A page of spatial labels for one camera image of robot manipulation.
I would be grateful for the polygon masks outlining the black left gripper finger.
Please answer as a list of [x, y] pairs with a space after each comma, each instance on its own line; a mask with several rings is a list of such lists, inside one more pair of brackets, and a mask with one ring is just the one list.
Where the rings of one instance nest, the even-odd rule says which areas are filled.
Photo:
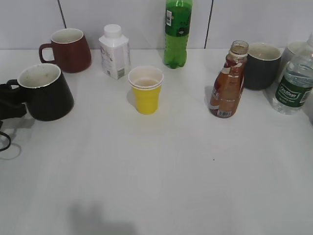
[[26, 114], [26, 106], [14, 98], [14, 91], [6, 84], [0, 85], [0, 119], [21, 118]]

